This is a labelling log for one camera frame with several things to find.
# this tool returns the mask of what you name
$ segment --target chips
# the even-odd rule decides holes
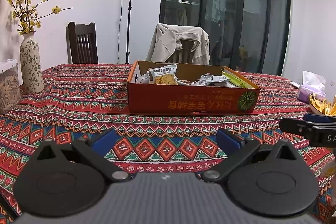
[[[315,94],[309,95],[309,101],[310,104],[322,114],[326,116],[336,116],[336,104],[331,105],[326,99],[321,102],[316,98]]]

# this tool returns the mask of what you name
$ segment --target orange cardboard box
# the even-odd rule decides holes
[[[128,106],[135,113],[248,113],[252,112],[260,87],[228,67],[178,63],[179,80],[196,81],[202,75],[222,75],[222,70],[242,79],[246,88],[190,85],[155,85],[136,83],[149,68],[160,68],[167,63],[136,61],[127,79]]]

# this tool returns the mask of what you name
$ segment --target wooden chair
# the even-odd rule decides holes
[[[96,28],[93,22],[90,25],[75,24],[68,25],[68,38],[73,64],[98,63]]]
[[[175,50],[175,52],[165,61],[165,63],[193,63],[194,53],[191,49],[194,42],[190,40],[181,40],[182,49]]]

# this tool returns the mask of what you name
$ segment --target red patterned tablecloth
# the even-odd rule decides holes
[[[131,65],[110,64],[47,69],[43,72],[44,91],[24,96],[19,105],[0,116],[0,193],[18,212],[13,183],[45,138],[69,143],[114,128],[120,138],[106,158],[124,170],[201,172],[226,158],[215,142],[218,128],[226,128],[266,144],[274,144],[280,138],[291,140],[320,183],[314,213],[326,220],[332,209],[330,178],[319,174],[334,156],[324,148],[308,146],[308,141],[300,136],[279,130],[281,118],[300,118],[310,110],[296,99],[297,90],[289,80],[242,73],[261,87],[257,105],[249,115],[136,115],[129,113],[127,106],[126,79],[130,69]]]

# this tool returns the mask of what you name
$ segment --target flower vase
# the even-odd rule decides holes
[[[20,62],[24,91],[36,94],[44,89],[40,63],[39,46],[34,40],[34,33],[24,33],[20,46]]]

